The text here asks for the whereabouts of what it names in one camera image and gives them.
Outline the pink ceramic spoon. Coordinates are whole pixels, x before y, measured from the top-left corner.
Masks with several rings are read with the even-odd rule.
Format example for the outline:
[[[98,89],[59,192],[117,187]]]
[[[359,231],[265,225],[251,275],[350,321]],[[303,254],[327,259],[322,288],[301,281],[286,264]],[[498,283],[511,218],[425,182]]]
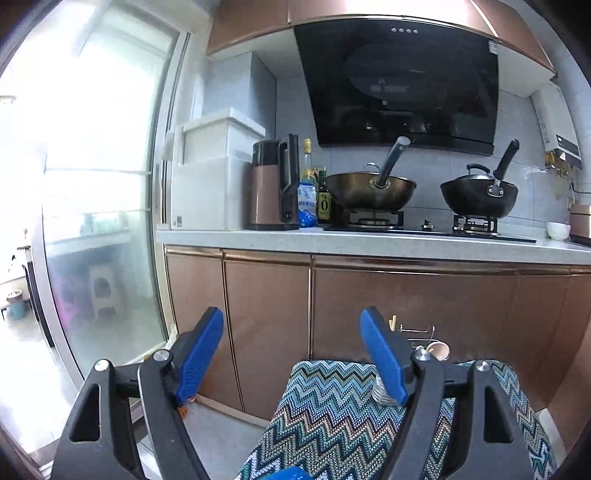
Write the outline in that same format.
[[[427,347],[427,351],[439,361],[447,361],[451,354],[449,345],[442,341],[434,341]]]

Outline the zigzag knitted table cloth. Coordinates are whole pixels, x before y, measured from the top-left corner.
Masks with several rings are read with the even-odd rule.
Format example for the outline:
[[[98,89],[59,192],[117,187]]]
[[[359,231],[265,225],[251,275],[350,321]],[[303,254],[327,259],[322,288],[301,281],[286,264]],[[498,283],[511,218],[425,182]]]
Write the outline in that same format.
[[[550,479],[557,470],[551,443],[517,373],[506,363],[487,361],[509,397],[533,479]],[[235,479],[266,479],[290,467],[313,479],[379,479],[406,410],[374,400],[377,375],[373,364],[298,362],[276,413]],[[455,410],[456,399],[442,401],[423,479],[439,479],[443,473]]]

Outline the white plastic stool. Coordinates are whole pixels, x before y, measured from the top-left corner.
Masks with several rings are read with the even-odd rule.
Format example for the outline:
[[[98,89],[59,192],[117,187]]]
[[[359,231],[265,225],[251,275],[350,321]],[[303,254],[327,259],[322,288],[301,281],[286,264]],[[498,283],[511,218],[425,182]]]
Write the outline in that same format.
[[[123,313],[123,290],[112,263],[90,266],[89,288],[95,318],[119,316]]]

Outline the gas stove top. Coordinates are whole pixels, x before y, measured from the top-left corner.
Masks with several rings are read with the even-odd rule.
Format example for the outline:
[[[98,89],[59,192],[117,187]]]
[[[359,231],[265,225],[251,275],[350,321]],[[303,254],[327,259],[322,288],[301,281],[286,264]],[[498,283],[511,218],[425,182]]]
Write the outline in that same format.
[[[498,220],[493,217],[452,215],[452,221],[437,226],[429,219],[424,219],[417,227],[408,225],[405,212],[387,212],[380,210],[341,210],[332,213],[329,220],[321,221],[325,231],[378,234],[410,234],[441,237],[471,238],[535,244],[536,240],[514,234],[500,233]]]

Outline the brass wok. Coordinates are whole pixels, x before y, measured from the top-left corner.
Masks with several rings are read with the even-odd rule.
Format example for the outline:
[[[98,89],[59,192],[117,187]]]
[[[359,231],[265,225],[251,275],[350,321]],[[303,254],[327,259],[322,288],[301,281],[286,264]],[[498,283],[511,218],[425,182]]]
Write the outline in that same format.
[[[412,198],[417,184],[393,176],[394,166],[410,147],[411,140],[400,136],[377,173],[355,172],[329,175],[325,184],[335,203],[349,211],[377,210],[398,212]]]

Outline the dark sauce bottle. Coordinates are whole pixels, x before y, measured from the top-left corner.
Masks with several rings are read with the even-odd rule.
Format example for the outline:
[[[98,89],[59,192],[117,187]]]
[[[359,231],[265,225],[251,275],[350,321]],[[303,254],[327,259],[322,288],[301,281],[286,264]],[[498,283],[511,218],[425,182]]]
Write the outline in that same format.
[[[325,170],[318,170],[317,217],[321,225],[329,224],[331,221],[332,195],[325,184],[325,179],[327,179]]]

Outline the oil bottle yellow cap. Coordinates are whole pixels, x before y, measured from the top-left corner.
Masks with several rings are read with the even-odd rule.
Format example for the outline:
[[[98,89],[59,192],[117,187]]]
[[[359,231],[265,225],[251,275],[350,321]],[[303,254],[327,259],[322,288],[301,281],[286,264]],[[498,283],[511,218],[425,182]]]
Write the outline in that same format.
[[[301,180],[297,189],[298,221],[301,228],[318,224],[317,177],[311,167],[311,139],[304,139],[304,157],[301,160]]]

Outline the copper electric kettle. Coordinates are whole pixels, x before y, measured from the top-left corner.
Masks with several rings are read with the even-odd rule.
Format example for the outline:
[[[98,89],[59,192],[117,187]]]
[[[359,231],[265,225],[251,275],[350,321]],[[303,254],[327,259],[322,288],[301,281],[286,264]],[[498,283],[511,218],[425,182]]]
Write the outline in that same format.
[[[288,231],[300,227],[297,189],[300,186],[298,136],[263,140],[252,146],[252,200],[249,230]]]

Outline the black wok with lid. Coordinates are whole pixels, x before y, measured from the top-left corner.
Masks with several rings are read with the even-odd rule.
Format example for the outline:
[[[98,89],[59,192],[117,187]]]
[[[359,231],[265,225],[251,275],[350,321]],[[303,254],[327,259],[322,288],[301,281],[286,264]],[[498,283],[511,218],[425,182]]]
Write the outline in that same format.
[[[478,163],[466,166],[468,173],[440,185],[447,205],[459,216],[501,219],[513,210],[519,189],[505,180],[509,165],[520,149],[513,139],[497,168],[491,171]]]

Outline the white storage box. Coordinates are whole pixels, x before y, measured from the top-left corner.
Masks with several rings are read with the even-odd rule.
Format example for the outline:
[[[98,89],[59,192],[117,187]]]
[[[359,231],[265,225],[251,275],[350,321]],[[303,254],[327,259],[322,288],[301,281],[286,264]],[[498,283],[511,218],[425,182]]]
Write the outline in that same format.
[[[235,108],[176,127],[164,158],[172,230],[233,231],[249,224],[252,146],[266,129]]]

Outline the white bowl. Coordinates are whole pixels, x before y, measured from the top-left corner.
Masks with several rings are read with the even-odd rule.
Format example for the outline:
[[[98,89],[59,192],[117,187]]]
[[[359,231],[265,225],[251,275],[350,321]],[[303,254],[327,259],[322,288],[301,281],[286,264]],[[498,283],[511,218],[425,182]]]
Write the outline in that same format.
[[[570,238],[571,226],[565,223],[548,222],[546,232],[550,239],[555,241],[567,241]]]

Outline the copper pot on counter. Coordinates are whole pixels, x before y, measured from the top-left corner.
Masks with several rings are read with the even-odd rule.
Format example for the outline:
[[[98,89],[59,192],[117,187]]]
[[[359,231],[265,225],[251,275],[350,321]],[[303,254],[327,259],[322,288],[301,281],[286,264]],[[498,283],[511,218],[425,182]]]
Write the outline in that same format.
[[[572,204],[570,215],[570,239],[578,244],[591,246],[591,206]]]

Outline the black range hood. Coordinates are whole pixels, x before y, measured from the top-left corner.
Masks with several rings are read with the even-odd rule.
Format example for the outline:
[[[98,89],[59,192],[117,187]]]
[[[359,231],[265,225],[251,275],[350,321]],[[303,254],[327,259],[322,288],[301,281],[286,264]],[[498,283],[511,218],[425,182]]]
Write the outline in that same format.
[[[322,147],[413,146],[490,156],[498,114],[495,42],[467,30],[386,19],[294,28]]]

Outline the white water heater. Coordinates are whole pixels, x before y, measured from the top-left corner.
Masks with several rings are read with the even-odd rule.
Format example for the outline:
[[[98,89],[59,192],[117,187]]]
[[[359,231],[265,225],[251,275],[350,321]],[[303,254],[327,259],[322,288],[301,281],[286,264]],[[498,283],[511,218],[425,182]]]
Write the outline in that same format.
[[[570,166],[583,168],[579,144],[560,87],[550,81],[531,95],[545,151]]]

